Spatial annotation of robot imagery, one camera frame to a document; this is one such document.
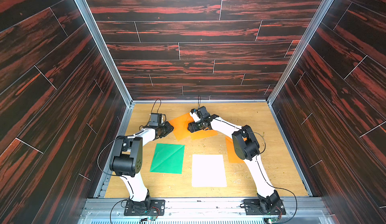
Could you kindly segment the pale yellow paper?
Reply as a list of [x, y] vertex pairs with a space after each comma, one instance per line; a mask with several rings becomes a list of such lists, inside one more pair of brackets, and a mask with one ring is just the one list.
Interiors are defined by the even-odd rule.
[[192, 187], [227, 187], [223, 155], [193, 155]]

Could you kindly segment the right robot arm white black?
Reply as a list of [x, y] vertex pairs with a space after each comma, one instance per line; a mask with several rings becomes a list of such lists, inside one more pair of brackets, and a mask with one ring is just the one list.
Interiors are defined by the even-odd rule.
[[250, 126], [232, 124], [216, 114], [199, 117], [196, 111], [190, 113], [190, 116], [194, 120], [188, 124], [190, 132], [208, 128], [232, 138], [237, 157], [244, 161], [252, 175], [259, 198], [259, 209], [262, 213], [268, 214], [277, 205], [280, 205], [281, 198], [268, 178], [262, 164], [258, 140]]

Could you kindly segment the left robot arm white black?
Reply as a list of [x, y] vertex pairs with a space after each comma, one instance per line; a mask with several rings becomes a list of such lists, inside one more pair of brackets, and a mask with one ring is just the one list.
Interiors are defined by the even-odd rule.
[[124, 182], [130, 194], [127, 203], [136, 212], [144, 213], [151, 207], [150, 193], [140, 174], [143, 147], [148, 142], [167, 136], [173, 130], [169, 122], [164, 122], [158, 126], [144, 127], [130, 136], [119, 136], [114, 141], [109, 168]]

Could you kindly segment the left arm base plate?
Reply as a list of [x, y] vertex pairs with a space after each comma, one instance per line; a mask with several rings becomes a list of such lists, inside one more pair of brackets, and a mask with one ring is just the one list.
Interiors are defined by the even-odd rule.
[[141, 202], [128, 200], [124, 210], [126, 217], [163, 216], [165, 212], [164, 199], [149, 199]]

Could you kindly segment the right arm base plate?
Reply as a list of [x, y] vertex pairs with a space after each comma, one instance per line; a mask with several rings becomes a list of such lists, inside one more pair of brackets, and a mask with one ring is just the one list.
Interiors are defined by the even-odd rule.
[[283, 202], [271, 202], [265, 199], [244, 199], [240, 205], [245, 210], [247, 216], [283, 216], [286, 214]]

